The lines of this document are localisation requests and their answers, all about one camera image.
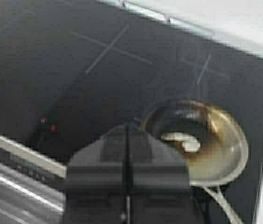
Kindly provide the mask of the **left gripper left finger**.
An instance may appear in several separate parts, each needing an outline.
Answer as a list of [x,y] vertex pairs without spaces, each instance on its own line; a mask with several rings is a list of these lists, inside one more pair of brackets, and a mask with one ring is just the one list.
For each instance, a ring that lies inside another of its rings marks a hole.
[[73,154],[64,181],[63,224],[125,224],[127,125],[119,125]]

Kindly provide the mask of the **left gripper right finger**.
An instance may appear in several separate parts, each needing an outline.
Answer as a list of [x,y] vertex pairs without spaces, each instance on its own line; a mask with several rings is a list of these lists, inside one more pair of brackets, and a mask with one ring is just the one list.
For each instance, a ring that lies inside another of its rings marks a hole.
[[132,224],[194,224],[196,203],[185,160],[171,146],[129,126]]

